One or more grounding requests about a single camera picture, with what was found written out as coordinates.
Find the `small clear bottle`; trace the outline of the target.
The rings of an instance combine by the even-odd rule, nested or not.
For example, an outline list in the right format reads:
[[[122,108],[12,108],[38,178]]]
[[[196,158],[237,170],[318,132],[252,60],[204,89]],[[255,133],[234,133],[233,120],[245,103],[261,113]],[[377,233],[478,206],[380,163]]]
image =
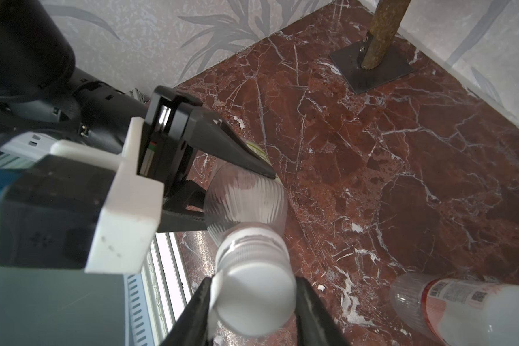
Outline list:
[[[241,223],[263,223],[285,232],[288,199],[281,180],[270,179],[221,159],[216,160],[203,213],[208,233],[220,245]]]

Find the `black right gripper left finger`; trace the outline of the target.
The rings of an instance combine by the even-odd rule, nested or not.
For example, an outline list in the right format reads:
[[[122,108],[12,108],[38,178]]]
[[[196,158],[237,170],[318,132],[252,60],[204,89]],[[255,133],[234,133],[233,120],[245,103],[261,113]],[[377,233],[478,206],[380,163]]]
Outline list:
[[[208,335],[210,289],[212,277],[206,277],[160,346],[207,346],[213,344]]]

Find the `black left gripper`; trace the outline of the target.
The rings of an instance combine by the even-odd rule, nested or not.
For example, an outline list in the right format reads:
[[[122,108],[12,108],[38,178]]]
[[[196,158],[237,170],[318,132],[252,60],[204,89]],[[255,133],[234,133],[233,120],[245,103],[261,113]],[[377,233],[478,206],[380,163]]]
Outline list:
[[[206,191],[191,180],[195,150],[274,180],[274,169],[255,154],[217,113],[197,97],[170,87],[153,91],[143,125],[137,173],[164,184],[168,193],[158,233],[199,232],[207,229],[203,214]]]

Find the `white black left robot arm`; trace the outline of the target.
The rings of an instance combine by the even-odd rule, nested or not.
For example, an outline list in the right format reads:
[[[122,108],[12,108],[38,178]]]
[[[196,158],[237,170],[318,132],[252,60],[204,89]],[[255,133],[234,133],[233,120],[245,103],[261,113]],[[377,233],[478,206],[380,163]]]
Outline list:
[[[205,191],[187,176],[198,151],[274,178],[222,117],[195,97],[159,86],[141,104],[75,66],[72,47],[38,1],[0,1],[0,146],[24,132],[119,152],[143,118],[138,170],[164,184],[161,233],[205,229]]]

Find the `grey bottle cap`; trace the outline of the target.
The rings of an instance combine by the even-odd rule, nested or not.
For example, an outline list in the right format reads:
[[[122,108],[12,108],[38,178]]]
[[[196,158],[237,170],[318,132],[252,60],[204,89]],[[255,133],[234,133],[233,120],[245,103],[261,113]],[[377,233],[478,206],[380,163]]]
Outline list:
[[[229,229],[216,253],[208,335],[222,323],[243,337],[263,337],[294,314],[297,283],[283,238],[263,223]]]

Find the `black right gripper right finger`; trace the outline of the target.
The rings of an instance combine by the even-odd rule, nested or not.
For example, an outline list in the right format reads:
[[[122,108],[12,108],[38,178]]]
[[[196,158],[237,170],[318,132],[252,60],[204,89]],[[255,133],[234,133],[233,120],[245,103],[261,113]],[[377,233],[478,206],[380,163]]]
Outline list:
[[[297,345],[350,345],[310,282],[296,277],[296,284]]]

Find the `white labelled plastic bottle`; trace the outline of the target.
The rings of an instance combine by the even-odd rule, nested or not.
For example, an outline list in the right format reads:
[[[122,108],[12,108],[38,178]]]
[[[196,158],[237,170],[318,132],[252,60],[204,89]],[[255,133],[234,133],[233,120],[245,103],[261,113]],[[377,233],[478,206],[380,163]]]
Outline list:
[[[403,323],[442,345],[519,345],[519,285],[407,273],[389,298]]]

